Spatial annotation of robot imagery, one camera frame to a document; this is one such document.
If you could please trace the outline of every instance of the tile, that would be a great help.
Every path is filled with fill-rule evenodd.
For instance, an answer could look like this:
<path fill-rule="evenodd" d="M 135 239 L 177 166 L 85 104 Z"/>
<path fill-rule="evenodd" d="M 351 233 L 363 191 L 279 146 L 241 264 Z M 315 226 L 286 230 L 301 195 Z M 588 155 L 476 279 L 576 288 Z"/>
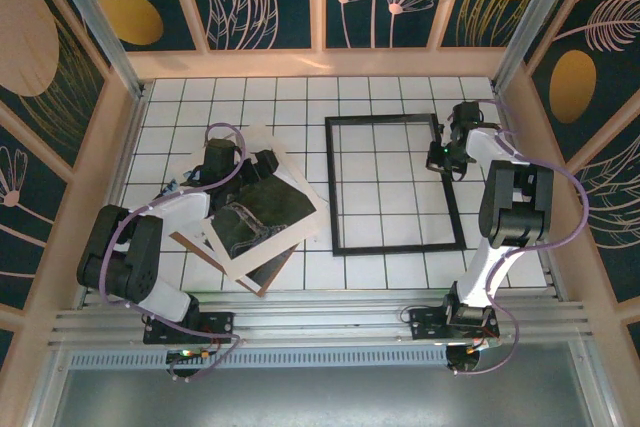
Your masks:
<path fill-rule="evenodd" d="M 208 125 L 211 102 L 182 102 L 177 125 Z"/>
<path fill-rule="evenodd" d="M 428 170 L 426 167 L 427 164 L 427 153 L 426 152 L 415 152 L 411 153 L 411 167 L 413 168 L 413 180 L 416 182 L 441 182 L 442 179 L 440 174 L 437 172 L 433 172 Z"/>
<path fill-rule="evenodd" d="M 161 184 L 131 184 L 127 185 L 122 206 L 133 210 L 151 202 L 162 189 Z"/>
<path fill-rule="evenodd" d="M 187 261 L 182 277 L 185 292 L 215 292 L 222 285 L 222 272 L 205 262 L 196 254 L 187 253 Z"/>
<path fill-rule="evenodd" d="M 373 152 L 373 129 L 371 125 L 341 125 L 338 138 L 342 152 Z"/>
<path fill-rule="evenodd" d="M 140 134 L 137 154 L 165 154 L 171 147 L 173 127 L 144 127 Z"/>
<path fill-rule="evenodd" d="M 371 115 L 370 100 L 340 100 L 340 117 Z"/>
<path fill-rule="evenodd" d="M 456 241 L 453 236 L 453 227 L 449 215 L 421 215 L 420 230 L 422 231 L 422 243 L 449 244 Z"/>
<path fill-rule="evenodd" d="M 416 194 L 412 182 L 379 184 L 383 214 L 416 214 Z"/>
<path fill-rule="evenodd" d="M 327 182 L 326 154 L 307 154 L 307 180 L 309 182 Z"/>
<path fill-rule="evenodd" d="M 453 192 L 456 194 L 456 203 L 461 214 L 480 212 L 484 182 L 454 182 Z"/>
<path fill-rule="evenodd" d="M 130 184 L 159 184 L 164 180 L 168 155 L 136 155 L 129 176 Z"/>
<path fill-rule="evenodd" d="M 180 102 L 149 102 L 145 127 L 173 127 L 176 125 Z"/>
<path fill-rule="evenodd" d="M 209 124 L 216 122 L 226 122 L 227 124 L 239 126 L 242 118 L 242 101 L 218 101 L 213 102 Z"/>
<path fill-rule="evenodd" d="M 371 153 L 342 154 L 342 179 L 345 182 L 375 182 L 377 180 L 375 155 Z"/>
<path fill-rule="evenodd" d="M 307 127 L 307 152 L 327 151 L 327 131 L 320 125 Z"/>
<path fill-rule="evenodd" d="M 338 116 L 337 100 L 309 100 L 307 122 L 310 125 L 325 123 L 326 117 Z"/>
<path fill-rule="evenodd" d="M 421 214 L 448 214 L 447 199 L 441 182 L 416 182 L 418 212 Z"/>
<path fill-rule="evenodd" d="M 251 78 L 247 79 L 244 91 L 244 100 L 275 100 L 275 78 Z"/>
<path fill-rule="evenodd" d="M 307 79 L 309 99 L 337 99 L 338 79 L 335 77 L 310 77 Z"/>
<path fill-rule="evenodd" d="M 387 280 L 390 289 L 426 289 L 427 274 L 422 254 L 386 256 Z"/>
<path fill-rule="evenodd" d="M 427 252 L 424 257 L 430 289 L 449 289 L 465 273 L 462 252 Z"/>
<path fill-rule="evenodd" d="M 480 245 L 482 236 L 480 235 L 480 226 L 478 225 L 478 216 L 472 214 L 460 215 L 460 223 L 462 224 L 462 231 L 464 232 L 464 239 L 467 243 L 467 248 L 477 249 Z"/>
<path fill-rule="evenodd" d="M 369 79 L 367 77 L 338 78 L 340 99 L 369 99 Z"/>
<path fill-rule="evenodd" d="M 471 268 L 471 261 L 473 260 L 473 257 L 476 255 L 476 250 L 465 250 L 464 251 L 464 262 L 465 265 L 467 267 L 467 270 L 469 270 Z M 506 275 L 504 279 L 502 279 L 502 282 L 500 282 L 500 288 L 505 289 L 505 288 L 509 288 L 509 276 Z"/>
<path fill-rule="evenodd" d="M 307 79 L 305 77 L 279 77 L 276 99 L 302 100 L 307 98 Z"/>
<path fill-rule="evenodd" d="M 305 253 L 305 289 L 344 289 L 344 257 L 334 257 L 331 252 Z"/>
<path fill-rule="evenodd" d="M 180 100 L 183 89 L 184 79 L 157 79 L 151 93 L 151 101 Z"/>
<path fill-rule="evenodd" d="M 376 152 L 407 152 L 407 131 L 402 125 L 374 125 L 373 135 Z"/>
<path fill-rule="evenodd" d="M 398 77 L 369 77 L 369 91 L 372 99 L 401 98 Z"/>
<path fill-rule="evenodd" d="M 462 99 L 462 88 L 458 77 L 431 77 L 434 99 Z"/>
<path fill-rule="evenodd" d="M 180 289 L 186 255 L 185 252 L 160 253 L 158 277 L 172 287 Z"/>
<path fill-rule="evenodd" d="M 274 108 L 274 101 L 245 101 L 242 112 L 242 125 L 273 125 Z"/>
<path fill-rule="evenodd" d="M 268 292 L 302 289 L 304 289 L 304 252 L 294 252 L 269 286 Z"/>
<path fill-rule="evenodd" d="M 411 152 L 428 152 L 433 136 L 429 125 L 407 124 L 407 135 L 409 138 L 409 150 Z"/>
<path fill-rule="evenodd" d="M 380 181 L 413 180 L 409 153 L 376 154 Z"/>
<path fill-rule="evenodd" d="M 345 247 L 375 247 L 382 245 L 380 217 L 377 215 L 347 215 L 344 218 Z"/>
<path fill-rule="evenodd" d="M 276 102 L 276 125 L 305 125 L 306 123 L 306 100 L 284 100 Z"/>
<path fill-rule="evenodd" d="M 421 245 L 420 224 L 417 215 L 383 215 L 384 245 Z"/>
<path fill-rule="evenodd" d="M 306 154 L 288 154 L 288 155 L 291 158 L 291 160 L 293 160 L 293 163 L 295 164 L 295 166 L 298 167 L 298 170 L 300 171 L 300 173 L 302 175 L 305 175 L 306 166 L 307 166 L 307 155 Z"/>
<path fill-rule="evenodd" d="M 525 252 L 509 269 L 511 287 L 546 287 L 537 252 Z"/>
<path fill-rule="evenodd" d="M 373 115 L 403 114 L 401 100 L 372 100 L 371 112 Z"/>
<path fill-rule="evenodd" d="M 345 214 L 379 214 L 378 184 L 344 183 L 342 187 Z"/>
<path fill-rule="evenodd" d="M 403 100 L 405 114 L 435 114 L 433 100 Z"/>
<path fill-rule="evenodd" d="M 331 226 L 326 225 L 320 232 L 307 238 L 305 249 L 308 251 L 331 251 Z"/>
<path fill-rule="evenodd" d="M 384 256 L 365 255 L 345 258 L 347 289 L 386 289 Z"/>
<path fill-rule="evenodd" d="M 438 115 L 438 122 L 441 124 L 450 125 L 451 120 L 449 117 L 453 115 L 453 107 L 464 102 L 462 99 L 454 100 L 436 100 L 436 114 Z"/>
<path fill-rule="evenodd" d="M 242 100 L 246 79 L 216 79 L 213 100 Z"/>
<path fill-rule="evenodd" d="M 187 79 L 184 85 L 182 101 L 207 100 L 211 102 L 215 85 L 216 79 Z"/>
<path fill-rule="evenodd" d="M 486 77 L 460 77 L 460 83 L 467 100 L 493 99 L 491 83 Z"/>
<path fill-rule="evenodd" d="M 206 127 L 176 127 L 171 144 L 172 154 L 191 154 L 204 145 Z"/>
<path fill-rule="evenodd" d="M 231 280 L 226 275 L 222 276 L 222 290 L 224 292 L 248 292 L 248 290 L 235 280 Z"/>
<path fill-rule="evenodd" d="M 285 147 L 287 152 L 307 151 L 307 128 L 304 126 L 276 126 L 273 136 Z"/>

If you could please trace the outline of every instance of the black picture frame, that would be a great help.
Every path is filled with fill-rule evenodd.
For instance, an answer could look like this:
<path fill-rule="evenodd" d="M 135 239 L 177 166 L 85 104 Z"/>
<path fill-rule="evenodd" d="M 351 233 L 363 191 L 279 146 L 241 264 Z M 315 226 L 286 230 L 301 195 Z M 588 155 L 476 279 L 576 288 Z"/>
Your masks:
<path fill-rule="evenodd" d="M 343 125 L 375 125 L 375 124 L 401 124 L 401 123 L 426 123 L 431 129 L 432 138 L 442 142 L 438 130 L 438 118 L 436 114 L 399 114 L 399 115 L 352 115 L 344 117 L 326 117 L 325 133 L 327 140 L 327 173 L 329 180 L 329 207 L 331 220 L 331 245 L 334 256 L 351 255 L 381 255 L 381 254 L 410 254 L 422 252 L 450 252 L 466 250 L 467 244 L 460 222 L 460 212 L 456 203 L 455 193 L 451 178 L 440 175 L 444 189 L 454 242 L 441 244 L 421 245 L 389 245 L 371 247 L 344 247 L 340 245 L 340 227 L 338 221 L 338 193 L 336 181 L 336 166 L 334 159 L 333 128 Z"/>

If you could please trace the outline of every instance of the yellow circle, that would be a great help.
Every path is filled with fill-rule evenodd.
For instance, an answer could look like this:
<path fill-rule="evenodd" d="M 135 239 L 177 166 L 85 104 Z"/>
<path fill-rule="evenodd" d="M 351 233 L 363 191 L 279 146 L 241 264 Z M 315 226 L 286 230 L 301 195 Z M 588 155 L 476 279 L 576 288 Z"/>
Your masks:
<path fill-rule="evenodd" d="M 551 112 L 563 124 L 578 120 L 596 89 L 596 66 L 580 50 L 565 53 L 553 68 L 549 100 Z"/>
<path fill-rule="evenodd" d="M 14 94 L 43 93 L 58 70 L 56 20 L 44 0 L 0 0 L 0 85 Z"/>
<path fill-rule="evenodd" d="M 162 37 L 162 17 L 148 0 L 98 0 L 98 3 L 119 39 L 149 45 Z"/>

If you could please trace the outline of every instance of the wall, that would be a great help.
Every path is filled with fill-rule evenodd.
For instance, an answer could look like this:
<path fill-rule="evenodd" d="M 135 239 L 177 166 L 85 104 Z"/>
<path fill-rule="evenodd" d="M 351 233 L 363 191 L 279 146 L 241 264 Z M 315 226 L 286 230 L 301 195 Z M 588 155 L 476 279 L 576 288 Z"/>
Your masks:
<path fill-rule="evenodd" d="M 132 99 L 64 0 L 0 9 L 0 425 L 20 425 Z"/>
<path fill-rule="evenodd" d="M 529 1 L 98 0 L 143 79 L 493 76 Z"/>
<path fill-rule="evenodd" d="M 506 89 L 520 147 L 565 164 L 585 187 L 589 228 L 553 256 L 571 299 L 582 300 L 609 378 L 640 414 L 640 0 L 565 0 Z M 552 237 L 580 218 L 574 189 L 556 180 Z"/>

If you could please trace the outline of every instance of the white tile floor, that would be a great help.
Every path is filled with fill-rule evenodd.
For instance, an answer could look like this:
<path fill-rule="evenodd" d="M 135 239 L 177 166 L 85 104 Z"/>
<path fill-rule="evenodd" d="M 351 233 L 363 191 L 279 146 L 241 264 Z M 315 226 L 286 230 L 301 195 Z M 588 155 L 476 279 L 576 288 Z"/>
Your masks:
<path fill-rule="evenodd" d="M 162 182 L 168 180 L 168 165 L 202 145 L 209 123 L 228 122 L 236 126 L 262 123 L 274 126 L 275 136 L 288 146 L 291 156 L 314 189 L 322 198 L 328 199 L 325 117 L 436 113 L 443 121 L 451 114 L 453 106 L 461 101 L 489 98 L 492 98 L 492 92 L 489 82 L 484 78 L 158 80 L 151 94 L 132 161 L 123 205 L 139 207 L 153 199 Z M 482 109 L 488 121 L 499 120 L 493 106 L 482 104 Z M 343 138 L 343 150 L 352 150 L 357 156 L 349 159 L 348 154 L 343 154 L 343 170 L 348 182 L 375 181 L 377 160 L 378 163 L 384 163 L 385 169 L 392 175 L 402 177 L 406 174 L 407 185 L 401 185 L 400 188 L 408 189 L 415 181 L 415 185 L 421 189 L 423 201 L 417 205 L 415 202 L 405 202 L 404 197 L 387 192 L 384 184 L 366 184 L 372 186 L 369 187 L 370 192 L 360 189 L 356 195 L 351 192 L 345 177 L 345 200 L 351 200 L 346 203 L 350 209 L 348 213 L 360 214 L 347 216 L 347 222 L 366 226 L 364 230 L 369 236 L 369 239 L 359 238 L 357 242 L 380 241 L 383 235 L 385 239 L 401 243 L 415 242 L 421 236 L 433 238 L 434 242 L 451 242 L 450 229 L 444 227 L 448 224 L 448 215 L 438 211 L 437 206 L 441 205 L 442 198 L 437 189 L 432 187 L 437 185 L 434 181 L 438 177 L 423 167 L 425 139 L 418 130 L 410 131 L 408 136 L 400 139 L 394 139 L 393 136 L 385 138 L 385 142 L 390 143 L 385 145 L 388 154 L 382 159 L 363 152 L 374 150 L 371 127 Z M 413 152 L 406 159 L 396 158 L 398 155 L 406 156 L 397 151 L 406 151 L 406 142 Z M 400 162 L 409 165 L 409 170 L 405 168 L 400 172 Z M 466 270 L 474 254 L 472 248 L 478 245 L 480 239 L 477 212 L 482 196 L 479 183 L 483 180 L 480 169 L 472 167 L 464 182 L 454 183 L 463 231 L 470 250 L 424 255 L 333 257 L 330 252 L 331 232 L 327 226 L 323 232 L 307 239 L 299 247 L 270 290 L 448 288 Z M 380 208 L 397 215 L 389 216 L 389 220 L 371 227 L 366 223 L 367 214 L 379 214 Z M 160 275 L 186 291 L 242 289 L 168 238 L 162 243 Z M 503 283 L 503 287 L 510 288 L 545 286 L 542 268 L 535 254 L 526 254 L 519 259 Z"/>

